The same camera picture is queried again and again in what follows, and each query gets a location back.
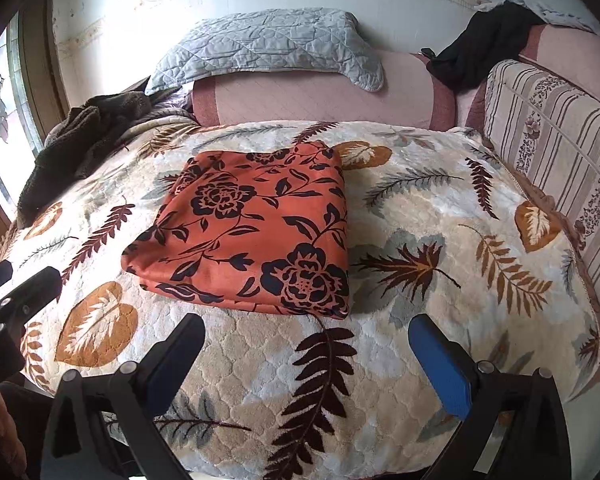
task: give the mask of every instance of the black flower print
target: black flower print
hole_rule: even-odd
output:
[[[268,164],[276,163],[278,160],[282,160],[289,153],[288,148],[277,150],[273,153],[247,153],[247,160],[255,162],[261,166],[267,166]]]
[[[322,249],[303,242],[286,259],[263,263],[260,284],[279,296],[282,305],[295,314],[317,310],[324,316],[342,319],[347,315],[347,273],[325,263]]]
[[[190,184],[199,179],[203,173],[204,171],[197,164],[188,166],[187,169],[183,171],[180,175],[178,183],[173,189],[173,195],[178,196],[181,191],[183,191],[188,186],[190,186]]]
[[[236,218],[244,204],[256,195],[253,186],[238,186],[234,182],[210,182],[196,191],[191,207],[196,215],[215,214],[216,218]]]

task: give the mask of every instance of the leaf pattern blanket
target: leaf pattern blanket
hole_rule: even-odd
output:
[[[155,421],[184,466],[243,480],[357,479],[430,465],[458,423],[408,345],[420,312],[475,360],[551,369],[564,402],[598,373],[600,326],[568,238],[479,139],[364,122],[174,121],[143,125],[11,246],[14,277],[0,298],[45,266],[62,271],[61,295],[22,342],[40,387],[54,391],[69,368],[110,373],[140,360],[195,312],[203,350]],[[186,303],[121,270],[192,155],[306,140],[342,159],[347,319]],[[113,416],[109,426],[122,438]]]

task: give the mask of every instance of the striped cushion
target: striped cushion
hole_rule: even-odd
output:
[[[488,79],[485,135],[511,167],[555,198],[581,235],[600,301],[600,102],[534,66],[506,60]]]

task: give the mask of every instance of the brown blanket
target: brown blanket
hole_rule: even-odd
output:
[[[96,96],[49,132],[45,147],[18,200],[18,227],[30,227],[36,216],[76,180],[86,178],[107,158],[133,121],[177,88],[152,94],[123,92]]]

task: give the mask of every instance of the window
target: window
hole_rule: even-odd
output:
[[[0,37],[0,205],[11,220],[42,147],[24,91],[16,14]]]

